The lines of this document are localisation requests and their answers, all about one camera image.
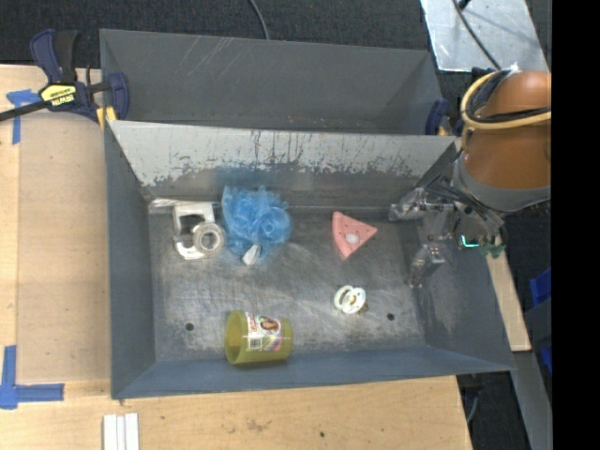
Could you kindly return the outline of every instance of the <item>blue loofah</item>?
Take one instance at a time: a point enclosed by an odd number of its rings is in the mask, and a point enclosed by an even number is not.
[[[265,187],[258,191],[225,187],[221,205],[227,247],[235,255],[244,255],[250,247],[259,244],[262,258],[292,234],[292,218],[286,211],[288,204]]]

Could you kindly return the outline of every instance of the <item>black floor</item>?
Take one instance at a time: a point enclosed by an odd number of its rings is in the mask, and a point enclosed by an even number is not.
[[[419,0],[254,0],[271,39],[430,50]],[[552,68],[552,0],[526,0]],[[0,63],[31,63],[29,41],[47,28],[77,29],[77,67],[99,68],[99,28],[264,38],[248,0],[0,0]],[[438,73],[442,96],[457,105],[471,75]],[[550,212],[529,210],[506,220],[506,249],[517,292],[532,307],[529,280],[550,267]],[[542,366],[551,398],[551,378]],[[469,378],[459,378],[469,383]],[[510,376],[482,376],[471,422],[475,450],[528,450]],[[466,411],[469,412],[470,401]]]

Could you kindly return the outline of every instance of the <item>pink triangular object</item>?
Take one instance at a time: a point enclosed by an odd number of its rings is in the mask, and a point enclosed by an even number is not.
[[[337,248],[344,259],[347,259],[366,241],[377,233],[371,225],[348,217],[341,212],[334,212],[332,230]]]

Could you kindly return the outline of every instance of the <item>green light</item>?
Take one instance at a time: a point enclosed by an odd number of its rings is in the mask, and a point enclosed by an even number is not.
[[[460,241],[464,247],[479,247],[479,244],[468,244],[465,235],[460,236]]]

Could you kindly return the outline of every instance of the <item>can label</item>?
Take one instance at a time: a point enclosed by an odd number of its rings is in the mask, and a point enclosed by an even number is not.
[[[274,352],[281,348],[281,321],[246,312],[247,349],[251,352]]]

